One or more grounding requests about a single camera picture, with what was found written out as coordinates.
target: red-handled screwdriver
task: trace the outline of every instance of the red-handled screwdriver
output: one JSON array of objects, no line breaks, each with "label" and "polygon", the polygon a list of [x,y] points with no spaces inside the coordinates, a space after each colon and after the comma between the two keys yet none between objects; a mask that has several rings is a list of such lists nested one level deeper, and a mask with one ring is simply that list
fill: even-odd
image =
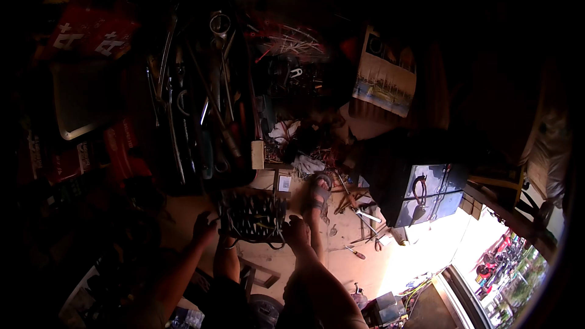
[{"label": "red-handled screwdriver", "polygon": [[344,246],[345,246],[347,249],[351,250],[351,251],[352,251],[352,252],[353,252],[353,253],[354,253],[354,254],[355,254],[355,255],[356,255],[358,258],[360,258],[361,260],[365,260],[365,259],[366,259],[366,256],[365,256],[365,255],[363,255],[362,253],[360,253],[360,252],[358,252],[358,251],[355,251],[355,250],[351,249],[351,248],[350,248],[349,246],[347,246],[347,245],[344,245]]}]

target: person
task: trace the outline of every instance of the person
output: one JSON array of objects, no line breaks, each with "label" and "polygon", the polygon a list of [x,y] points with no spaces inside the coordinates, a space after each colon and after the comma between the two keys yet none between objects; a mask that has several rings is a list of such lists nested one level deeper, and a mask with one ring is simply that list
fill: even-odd
[{"label": "person", "polygon": [[[326,203],[331,180],[316,176],[310,188],[312,201],[302,211],[303,219],[292,215],[284,223],[282,234],[296,256],[295,270],[284,289],[284,308],[276,329],[335,328],[366,329],[366,322],[354,299],[323,264],[324,251],[319,237],[318,219]],[[153,298],[142,304],[142,310],[128,313],[119,320],[124,327],[163,328],[189,283],[202,252],[213,240],[217,224],[208,222],[209,212],[201,213],[193,228],[193,240],[185,248],[179,263],[155,286]],[[220,230],[214,258],[214,281],[208,292],[208,303],[202,329],[254,328],[257,321],[249,309],[244,289],[239,285],[240,263],[234,238]]]}]

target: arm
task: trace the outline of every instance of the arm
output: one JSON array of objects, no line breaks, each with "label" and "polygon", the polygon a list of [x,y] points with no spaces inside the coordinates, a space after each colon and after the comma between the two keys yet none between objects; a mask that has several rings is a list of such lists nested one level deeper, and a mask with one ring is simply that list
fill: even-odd
[{"label": "arm", "polygon": [[291,216],[284,237],[296,256],[296,271],[305,285],[315,314],[325,328],[367,328],[362,312],[343,285],[319,262],[308,242],[306,223]]},{"label": "arm", "polygon": [[165,318],[171,316],[179,300],[183,296],[191,279],[203,250],[214,238],[217,223],[208,224],[209,212],[203,212],[197,217],[193,227],[193,240],[182,253],[179,264],[166,274],[155,287],[155,297],[165,307]]}]

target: hand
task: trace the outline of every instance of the hand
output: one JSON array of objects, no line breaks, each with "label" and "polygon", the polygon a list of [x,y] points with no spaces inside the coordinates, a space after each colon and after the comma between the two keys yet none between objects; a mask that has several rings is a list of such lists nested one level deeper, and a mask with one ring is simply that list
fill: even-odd
[{"label": "hand", "polygon": [[192,244],[205,247],[214,239],[218,225],[215,221],[209,223],[207,220],[209,214],[211,214],[211,212],[205,211],[197,216],[197,221],[195,221],[195,225],[193,226]]},{"label": "hand", "polygon": [[282,225],[282,236],[290,247],[295,250],[302,246],[309,246],[311,229],[298,216],[291,215],[290,223]]}]

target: concrete floor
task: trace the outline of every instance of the concrete floor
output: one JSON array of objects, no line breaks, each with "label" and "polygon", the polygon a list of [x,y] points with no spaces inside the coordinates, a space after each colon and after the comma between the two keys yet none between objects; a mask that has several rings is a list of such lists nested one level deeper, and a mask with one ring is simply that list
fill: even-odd
[{"label": "concrete floor", "polygon": [[[291,209],[288,211],[288,214],[293,214],[298,210],[294,196],[298,195],[296,192],[303,183],[296,176],[296,172],[281,171],[281,175],[290,175],[293,179],[290,188],[293,197],[289,204]],[[274,172],[261,171],[252,186],[271,189],[273,177]],[[477,221],[458,209],[452,216],[444,217],[431,224],[414,225],[408,229],[409,240],[415,244],[400,246],[392,238],[391,243],[383,247],[380,252],[375,251],[373,242],[354,244],[355,249],[366,256],[365,260],[361,260],[343,247],[361,237],[360,219],[349,210],[346,210],[345,214],[333,214],[342,197],[342,193],[332,194],[328,201],[330,223],[327,226],[321,221],[320,224],[319,232],[327,247],[325,265],[348,291],[354,290],[353,283],[358,282],[369,299],[374,299],[389,291],[398,293],[404,290],[415,276],[426,272],[437,272],[449,265],[455,256],[457,256],[457,261],[465,267],[465,271],[474,269],[474,262],[502,234],[502,228],[505,228],[497,221],[494,223],[495,219],[487,213]],[[191,239],[195,219],[204,210],[214,210],[206,197],[170,197],[167,201],[167,211],[172,215],[175,223],[161,220],[162,245],[181,250]],[[375,212],[375,215],[383,218],[379,210]],[[337,233],[330,236],[331,228],[334,226]],[[369,236],[367,228],[364,231],[366,236]],[[388,228],[384,228],[380,234],[391,237]],[[199,268],[208,274],[212,274],[215,245],[216,242],[207,248],[199,264]],[[463,251],[458,251],[459,246],[464,246]],[[238,250],[245,260],[281,273],[280,280],[270,289],[254,285],[252,293],[268,295],[282,302],[284,286],[295,264],[295,256],[288,245],[281,251],[274,251],[267,244],[239,242]],[[267,277],[258,273],[258,278]]]}]

